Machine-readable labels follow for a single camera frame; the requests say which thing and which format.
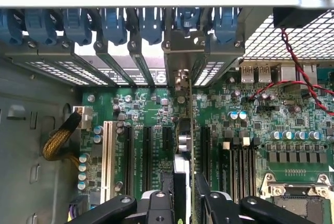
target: motherboard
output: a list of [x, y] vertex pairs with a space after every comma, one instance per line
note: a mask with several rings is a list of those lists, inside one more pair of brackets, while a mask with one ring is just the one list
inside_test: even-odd
[[[320, 85], [331, 89], [326, 80]], [[265, 86], [224, 81], [185, 96], [166, 88], [85, 90], [92, 128], [81, 131], [79, 193], [93, 208], [118, 194], [141, 198], [162, 189], [180, 151], [177, 122], [191, 110], [194, 172], [205, 175], [211, 190], [236, 203], [257, 195], [314, 223], [331, 223], [331, 117], [302, 86], [274, 86], [245, 100]], [[317, 92], [332, 108], [332, 95]]]

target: white pci slot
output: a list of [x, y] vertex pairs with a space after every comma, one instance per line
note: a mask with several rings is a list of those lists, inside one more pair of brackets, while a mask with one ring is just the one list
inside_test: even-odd
[[103, 122], [101, 201], [103, 204], [114, 196], [115, 144], [116, 131], [114, 122]]

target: white connector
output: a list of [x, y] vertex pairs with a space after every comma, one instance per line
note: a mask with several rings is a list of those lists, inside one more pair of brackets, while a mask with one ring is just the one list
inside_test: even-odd
[[91, 129], [93, 120], [93, 109], [80, 105], [73, 106], [73, 112], [78, 111], [78, 109], [82, 110], [82, 119], [77, 129]]

